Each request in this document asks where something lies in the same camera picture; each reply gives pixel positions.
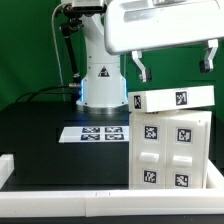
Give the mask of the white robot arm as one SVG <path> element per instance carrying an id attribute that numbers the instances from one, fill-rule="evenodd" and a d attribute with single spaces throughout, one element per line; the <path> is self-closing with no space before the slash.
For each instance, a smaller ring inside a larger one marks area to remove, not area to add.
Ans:
<path id="1" fill-rule="evenodd" d="M 151 72 L 144 51 L 205 42 L 200 70 L 213 70 L 218 40 L 224 38 L 224 0 L 73 0 L 81 14 L 87 48 L 87 74 L 80 105 L 113 110 L 127 104 L 119 56 L 129 53 L 144 82 Z"/>

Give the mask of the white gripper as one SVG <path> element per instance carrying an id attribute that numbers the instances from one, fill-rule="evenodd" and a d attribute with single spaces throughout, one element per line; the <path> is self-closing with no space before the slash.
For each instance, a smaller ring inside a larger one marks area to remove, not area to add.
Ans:
<path id="1" fill-rule="evenodd" d="M 152 75 L 141 62 L 141 51 L 206 40 L 199 67 L 201 73 L 209 73 L 214 69 L 217 39 L 224 38 L 224 0 L 171 0 L 160 5 L 155 0 L 113 0 L 107 6 L 104 35 L 110 54 L 132 51 L 142 82 L 151 82 Z"/>

